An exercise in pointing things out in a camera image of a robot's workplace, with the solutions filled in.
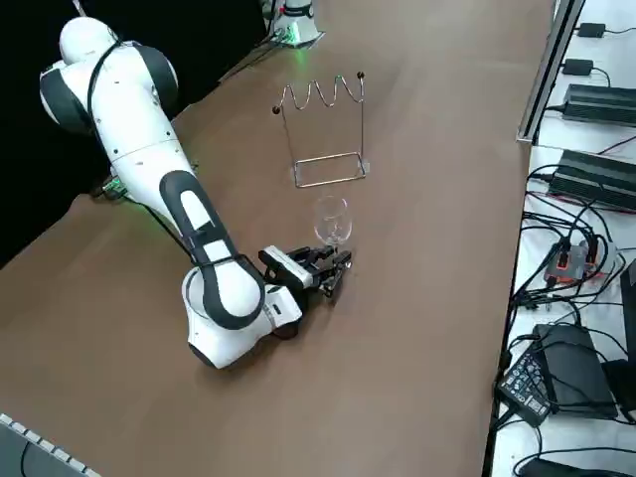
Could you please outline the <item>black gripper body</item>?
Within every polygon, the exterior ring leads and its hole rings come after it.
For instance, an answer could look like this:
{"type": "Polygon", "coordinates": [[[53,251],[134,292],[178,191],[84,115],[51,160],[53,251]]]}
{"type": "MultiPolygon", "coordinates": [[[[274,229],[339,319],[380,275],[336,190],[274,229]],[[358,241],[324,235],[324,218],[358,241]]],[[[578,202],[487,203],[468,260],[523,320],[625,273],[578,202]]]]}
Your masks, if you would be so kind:
{"type": "Polygon", "coordinates": [[[292,271],[293,277],[291,278],[288,287],[296,291],[308,291],[318,287],[319,274],[321,268],[318,261],[297,261],[297,250],[292,250],[287,255],[296,263],[296,267],[292,271]]]}

